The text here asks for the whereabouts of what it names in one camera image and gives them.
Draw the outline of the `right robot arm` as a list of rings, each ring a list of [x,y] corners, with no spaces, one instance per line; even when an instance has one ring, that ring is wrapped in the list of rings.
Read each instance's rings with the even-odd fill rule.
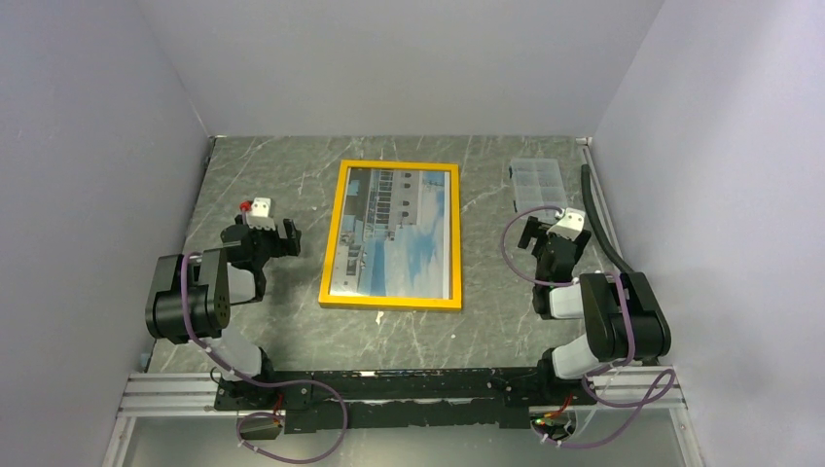
[[[544,320],[580,320],[584,334],[552,348],[537,363],[535,390],[549,404],[570,394],[574,379],[615,364],[667,355],[672,335],[646,275],[639,271],[574,275],[592,233],[572,210],[551,224],[529,216],[518,248],[530,249],[536,269],[532,306]]]

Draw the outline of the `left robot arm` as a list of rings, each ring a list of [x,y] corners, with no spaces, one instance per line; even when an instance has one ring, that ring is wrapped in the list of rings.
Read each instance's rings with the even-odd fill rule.
[[[281,227],[251,227],[237,216],[220,233],[221,246],[201,253],[158,258],[145,305],[145,322],[156,340],[192,344],[219,368],[222,379],[241,381],[240,396],[256,409],[278,395],[266,353],[231,324],[232,307],[260,302],[267,290],[265,265],[297,257],[302,232],[285,219]]]

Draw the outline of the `building photo print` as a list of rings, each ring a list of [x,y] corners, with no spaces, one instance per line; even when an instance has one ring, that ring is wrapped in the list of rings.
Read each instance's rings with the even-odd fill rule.
[[[341,185],[327,296],[451,299],[451,172],[350,165]]]

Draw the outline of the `yellow picture frame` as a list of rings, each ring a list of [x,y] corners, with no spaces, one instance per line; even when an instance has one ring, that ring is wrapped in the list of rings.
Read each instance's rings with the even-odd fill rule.
[[[335,204],[342,193],[341,177],[348,166],[357,167],[389,167],[389,168],[410,168],[419,166],[424,169],[448,170],[452,174],[451,188],[451,216],[452,216],[452,297],[449,300],[437,301],[434,299],[390,299],[390,298],[355,298],[343,297],[335,299],[326,294],[328,281],[325,277],[325,270],[329,266],[327,246],[331,240],[329,229],[326,252],[324,257],[318,302],[323,306],[330,307],[375,307],[375,308],[396,308],[396,309],[424,309],[424,310],[447,310],[459,311],[462,308],[462,253],[461,253],[461,221],[459,209],[459,167],[455,163],[443,162],[389,162],[389,161],[367,161],[367,160],[345,160],[341,162],[339,179],[336,186],[331,224],[336,220]]]

